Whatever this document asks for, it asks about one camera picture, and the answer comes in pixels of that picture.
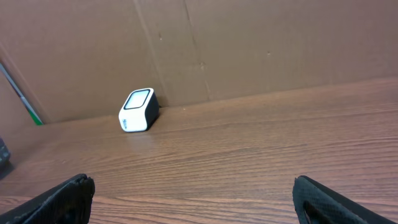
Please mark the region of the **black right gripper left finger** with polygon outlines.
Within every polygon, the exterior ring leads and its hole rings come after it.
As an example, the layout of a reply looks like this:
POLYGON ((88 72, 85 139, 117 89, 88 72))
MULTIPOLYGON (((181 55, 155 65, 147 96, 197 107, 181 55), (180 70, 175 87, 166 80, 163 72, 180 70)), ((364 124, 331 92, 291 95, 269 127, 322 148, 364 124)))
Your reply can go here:
POLYGON ((5 224, 87 224, 95 194, 95 182, 78 174, 1 215, 5 224))

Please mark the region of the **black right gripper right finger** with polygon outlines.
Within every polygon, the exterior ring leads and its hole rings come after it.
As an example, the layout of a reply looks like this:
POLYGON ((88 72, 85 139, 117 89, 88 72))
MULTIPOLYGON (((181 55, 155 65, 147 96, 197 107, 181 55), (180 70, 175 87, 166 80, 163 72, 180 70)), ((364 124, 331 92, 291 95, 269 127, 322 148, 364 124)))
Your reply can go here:
POLYGON ((300 224, 395 224, 305 175, 292 196, 300 224))

